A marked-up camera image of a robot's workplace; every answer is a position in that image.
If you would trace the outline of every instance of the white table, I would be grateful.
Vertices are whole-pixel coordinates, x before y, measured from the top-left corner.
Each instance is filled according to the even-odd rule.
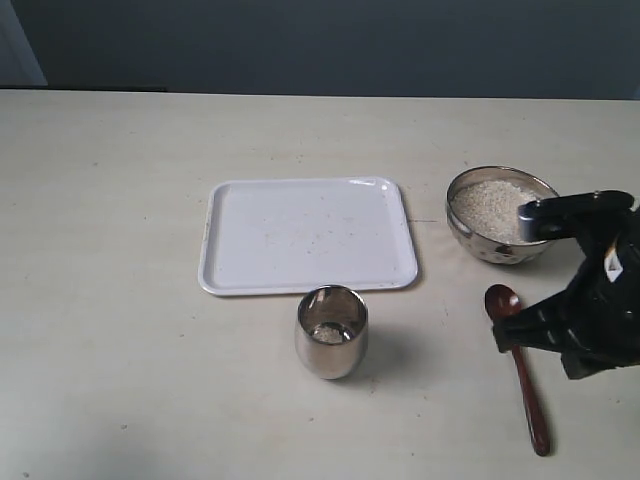
[[[638,152],[632,102],[0,92],[0,477],[637,478],[640,368],[569,381],[530,352],[537,458],[482,310],[495,282],[564,288],[575,244],[483,264],[443,199],[481,164],[639,194]],[[424,274],[364,294],[369,354],[331,383],[294,352],[298,297],[214,298],[196,270],[217,183],[347,175],[401,186]]]

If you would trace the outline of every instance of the white tray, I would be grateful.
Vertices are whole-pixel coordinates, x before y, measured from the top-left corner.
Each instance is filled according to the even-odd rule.
[[[198,270],[207,292],[401,288],[417,274],[400,191],[389,180],[237,181],[211,192]]]

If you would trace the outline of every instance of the stainless steel bowl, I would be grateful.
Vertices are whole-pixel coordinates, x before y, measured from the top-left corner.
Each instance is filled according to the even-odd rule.
[[[367,307],[354,291],[328,285],[309,292],[298,307],[296,352],[320,378],[351,373],[367,351]]]
[[[541,199],[558,196],[553,188],[539,178],[515,168],[497,166],[472,168],[454,178],[447,189],[447,223],[451,233],[471,255],[485,262],[513,265],[538,257],[553,242],[543,241],[524,245],[500,243],[474,232],[453,211],[452,200],[462,189],[488,180],[507,180],[532,190]]]

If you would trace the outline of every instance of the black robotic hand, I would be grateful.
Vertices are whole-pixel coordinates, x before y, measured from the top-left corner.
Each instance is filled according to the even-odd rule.
[[[560,352],[567,376],[640,363],[640,210],[618,191],[522,205],[528,241],[575,237],[585,260],[566,290],[493,327],[501,352],[512,345]]]

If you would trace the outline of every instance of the metal cup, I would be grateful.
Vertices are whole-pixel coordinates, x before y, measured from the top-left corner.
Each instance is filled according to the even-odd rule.
[[[320,378],[348,375],[367,351],[367,317],[360,295],[346,287],[327,285],[309,292],[298,307],[298,357]]]

